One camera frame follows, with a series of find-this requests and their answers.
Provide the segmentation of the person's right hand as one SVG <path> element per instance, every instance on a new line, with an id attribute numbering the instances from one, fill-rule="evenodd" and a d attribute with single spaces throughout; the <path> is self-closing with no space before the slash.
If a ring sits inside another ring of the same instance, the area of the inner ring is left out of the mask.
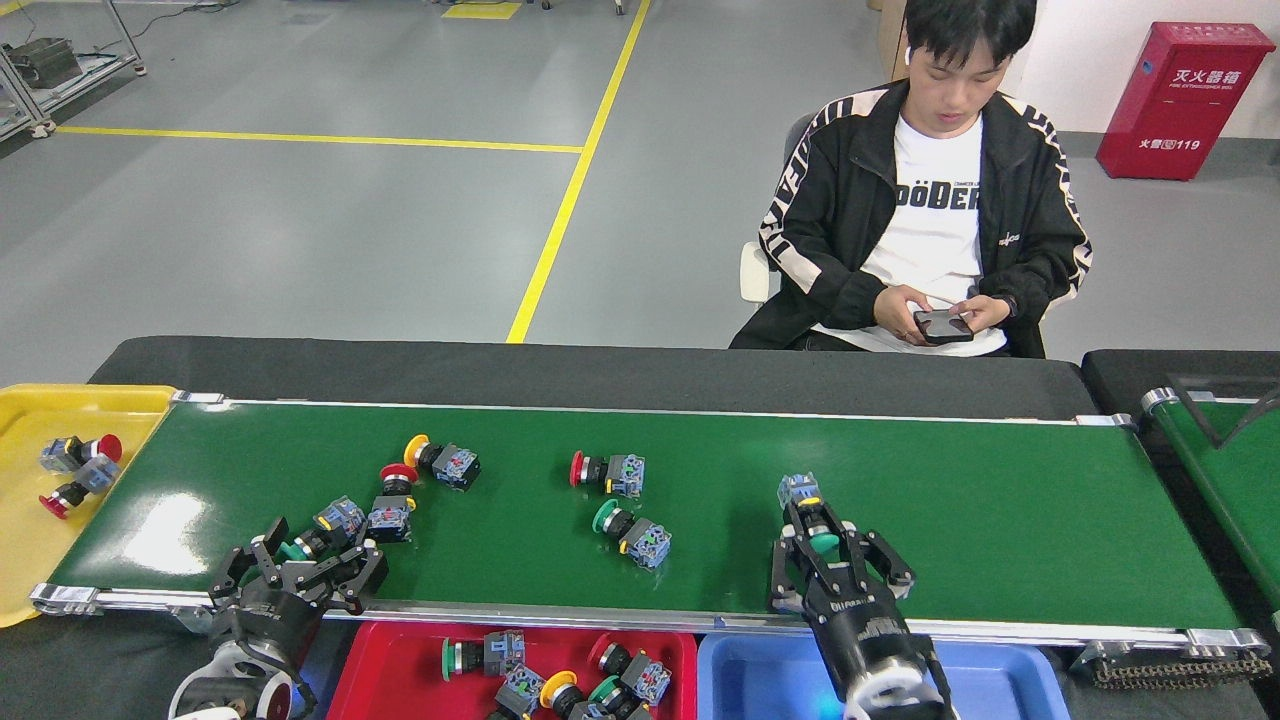
<path id="1" fill-rule="evenodd" d="M 904 343 L 916 347 L 929 347 L 914 320 L 915 311 L 932 311 L 927 295 L 906 284 L 886 287 L 874 301 L 873 316 L 876 324 Z"/>

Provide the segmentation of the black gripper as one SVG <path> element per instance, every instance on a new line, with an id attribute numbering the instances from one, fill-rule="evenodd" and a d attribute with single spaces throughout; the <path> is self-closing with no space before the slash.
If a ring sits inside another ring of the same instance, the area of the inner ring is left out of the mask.
<path id="1" fill-rule="evenodd" d="M 225 606 L 215 614 L 215 650 L 234 641 L 236 619 L 255 650 L 276 652 L 301 669 L 325 610 L 364 612 L 387 578 L 383 550 L 361 544 L 301 571 L 298 597 L 284 579 L 284 562 L 294 560 L 288 533 L 288 521 L 275 518 L 264 534 L 232 547 L 214 573 L 210 601 Z"/>
<path id="2" fill-rule="evenodd" d="M 840 696 L 908 696 L 924 684 L 924 661 L 901 612 L 873 588 L 905 600 L 916 574 L 877 530 L 842 525 L 838 597 L 809 585 L 817 565 L 810 520 L 815 500 L 792 500 L 774 543 L 771 603 L 776 612 L 805 612 Z"/>

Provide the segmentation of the person's left hand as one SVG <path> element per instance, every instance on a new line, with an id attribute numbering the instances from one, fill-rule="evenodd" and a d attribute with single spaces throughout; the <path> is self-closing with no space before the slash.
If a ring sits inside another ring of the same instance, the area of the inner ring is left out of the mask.
<path id="1" fill-rule="evenodd" d="M 960 316 L 973 334 L 979 334 L 1007 320 L 1012 315 L 1012 306 L 1004 297 L 977 295 L 952 305 L 948 311 Z"/>

